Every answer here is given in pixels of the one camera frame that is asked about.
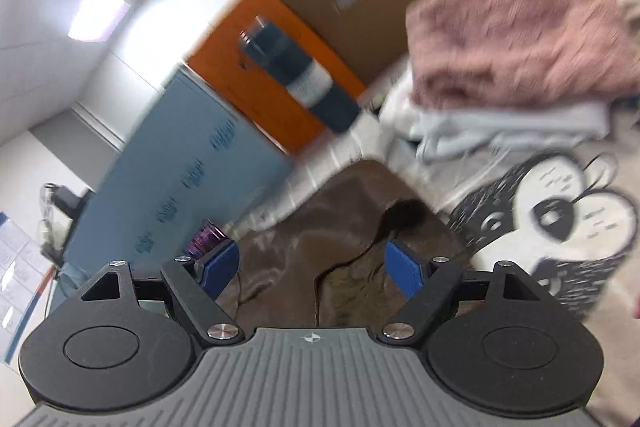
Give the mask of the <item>brown leather garment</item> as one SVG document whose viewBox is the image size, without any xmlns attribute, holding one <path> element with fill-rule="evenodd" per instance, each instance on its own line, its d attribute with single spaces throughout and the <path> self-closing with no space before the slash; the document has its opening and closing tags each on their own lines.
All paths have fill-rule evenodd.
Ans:
<svg viewBox="0 0 640 427">
<path fill-rule="evenodd" d="M 384 268 L 391 239 L 420 261 L 467 267 L 460 239 L 399 176 L 376 160 L 343 169 L 273 227 L 241 237 L 240 269 L 217 303 L 244 332 L 379 329 L 406 299 Z"/>
</svg>

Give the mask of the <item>smartphone with bright screen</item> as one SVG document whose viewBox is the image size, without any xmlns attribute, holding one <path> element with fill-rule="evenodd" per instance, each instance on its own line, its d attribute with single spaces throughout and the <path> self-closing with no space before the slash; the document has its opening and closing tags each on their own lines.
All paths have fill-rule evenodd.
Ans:
<svg viewBox="0 0 640 427">
<path fill-rule="evenodd" d="M 205 220 L 184 248 L 184 253 L 193 259 L 201 259 L 227 239 L 227 234 L 213 221 Z"/>
</svg>

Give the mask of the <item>blue foam board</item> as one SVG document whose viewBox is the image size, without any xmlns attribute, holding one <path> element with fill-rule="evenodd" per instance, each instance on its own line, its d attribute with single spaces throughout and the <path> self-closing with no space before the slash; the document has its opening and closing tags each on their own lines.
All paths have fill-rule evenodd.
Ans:
<svg viewBox="0 0 640 427">
<path fill-rule="evenodd" d="M 293 164 L 200 77 L 179 67 L 88 202 L 58 280 L 73 294 L 103 265 L 160 263 L 205 221 L 232 225 Z"/>
</svg>

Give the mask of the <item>white folded garment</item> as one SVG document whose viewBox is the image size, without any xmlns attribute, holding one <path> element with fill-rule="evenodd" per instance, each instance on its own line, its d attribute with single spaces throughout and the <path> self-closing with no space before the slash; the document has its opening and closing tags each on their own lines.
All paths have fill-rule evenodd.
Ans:
<svg viewBox="0 0 640 427">
<path fill-rule="evenodd" d="M 381 124 L 416 144 L 416 158 L 429 164 L 479 148 L 544 150 L 572 148 L 605 139 L 611 131 L 608 104 L 572 103 L 543 109 L 432 109 L 411 98 L 412 70 L 406 68 L 382 105 Z"/>
</svg>

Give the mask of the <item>orange board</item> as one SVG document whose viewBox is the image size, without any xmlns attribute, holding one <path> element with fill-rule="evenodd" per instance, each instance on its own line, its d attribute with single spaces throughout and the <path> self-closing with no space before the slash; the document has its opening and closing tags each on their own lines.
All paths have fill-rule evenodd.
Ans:
<svg viewBox="0 0 640 427">
<path fill-rule="evenodd" d="M 286 153 L 295 155 L 318 139 L 326 126 L 241 49 L 242 32 L 258 17 L 284 30 L 354 100 L 366 91 L 366 86 L 341 57 L 280 0 L 232 1 L 213 29 L 190 52 L 186 64 Z"/>
</svg>

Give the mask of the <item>dark blue thermos bottle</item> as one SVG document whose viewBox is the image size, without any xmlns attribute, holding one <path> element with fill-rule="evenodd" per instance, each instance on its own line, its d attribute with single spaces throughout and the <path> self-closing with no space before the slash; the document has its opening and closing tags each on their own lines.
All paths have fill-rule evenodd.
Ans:
<svg viewBox="0 0 640 427">
<path fill-rule="evenodd" d="M 280 27 L 256 17 L 240 35 L 240 49 L 336 134 L 361 113 L 357 102 L 331 74 Z"/>
</svg>

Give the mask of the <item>pink knitted sweater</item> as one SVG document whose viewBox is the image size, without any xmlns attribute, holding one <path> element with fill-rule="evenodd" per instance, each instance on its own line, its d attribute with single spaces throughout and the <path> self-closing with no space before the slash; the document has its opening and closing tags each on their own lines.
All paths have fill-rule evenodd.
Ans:
<svg viewBox="0 0 640 427">
<path fill-rule="evenodd" d="M 437 109 L 612 101 L 639 89 L 617 0 L 416 0 L 412 101 Z"/>
</svg>

